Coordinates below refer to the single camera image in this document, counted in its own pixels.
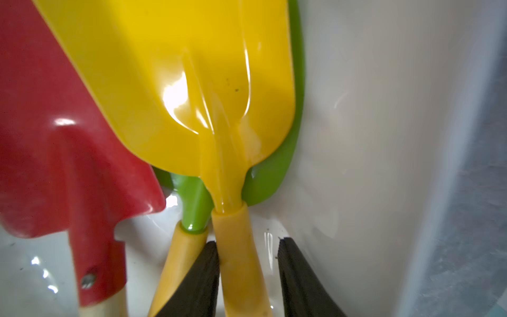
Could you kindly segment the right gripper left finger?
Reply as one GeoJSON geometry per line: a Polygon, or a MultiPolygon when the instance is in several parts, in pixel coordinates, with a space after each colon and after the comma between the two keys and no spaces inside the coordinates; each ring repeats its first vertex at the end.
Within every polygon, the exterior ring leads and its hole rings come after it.
{"type": "Polygon", "coordinates": [[[217,244],[208,242],[157,316],[215,316],[220,280],[217,244]]]}

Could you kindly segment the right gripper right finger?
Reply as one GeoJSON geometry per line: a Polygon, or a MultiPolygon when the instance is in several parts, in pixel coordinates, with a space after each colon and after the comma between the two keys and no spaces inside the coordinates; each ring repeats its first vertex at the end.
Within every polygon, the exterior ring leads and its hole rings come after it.
{"type": "Polygon", "coordinates": [[[277,254],[285,316],[344,316],[295,241],[280,240],[277,254]]]}

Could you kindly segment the green trowel yellow handle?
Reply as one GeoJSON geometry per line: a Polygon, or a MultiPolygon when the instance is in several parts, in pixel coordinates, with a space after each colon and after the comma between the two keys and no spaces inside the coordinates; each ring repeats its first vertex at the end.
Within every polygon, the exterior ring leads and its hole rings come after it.
{"type": "MultiPolygon", "coordinates": [[[[242,198],[253,206],[276,193],[282,184],[297,145],[304,99],[304,52],[301,18],[297,1],[289,1],[290,39],[293,54],[296,108],[293,126],[280,147],[268,158],[253,166],[246,174],[242,198]]],[[[180,284],[188,273],[202,273],[206,261],[201,253],[208,238],[213,202],[204,183],[197,177],[172,174],[154,169],[161,186],[176,192],[182,201],[183,215],[174,228],[168,256],[162,270],[149,316],[172,316],[166,310],[168,302],[186,306],[189,298],[180,284]]]]}

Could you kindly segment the white plastic storage box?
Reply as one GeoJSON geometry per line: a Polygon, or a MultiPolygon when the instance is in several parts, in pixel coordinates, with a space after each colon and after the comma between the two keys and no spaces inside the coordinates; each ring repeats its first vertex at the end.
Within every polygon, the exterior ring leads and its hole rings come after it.
{"type": "MultiPolygon", "coordinates": [[[[304,99],[292,161],[248,206],[271,316],[283,315],[277,249],[292,238],[347,316],[407,316],[463,160],[506,24],[505,1],[297,1],[304,99]]],[[[127,316],[148,316],[183,215],[116,225],[127,316]]],[[[66,232],[1,225],[1,315],[81,316],[66,232]]]]}

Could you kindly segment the red shovel wooden handle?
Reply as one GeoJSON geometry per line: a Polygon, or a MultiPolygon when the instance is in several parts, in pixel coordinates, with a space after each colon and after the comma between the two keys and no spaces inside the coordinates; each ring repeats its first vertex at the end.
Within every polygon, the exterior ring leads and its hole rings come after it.
{"type": "Polygon", "coordinates": [[[162,211],[152,167],[115,136],[31,1],[1,2],[1,225],[66,232],[81,316],[127,316],[116,225],[162,211]]]}

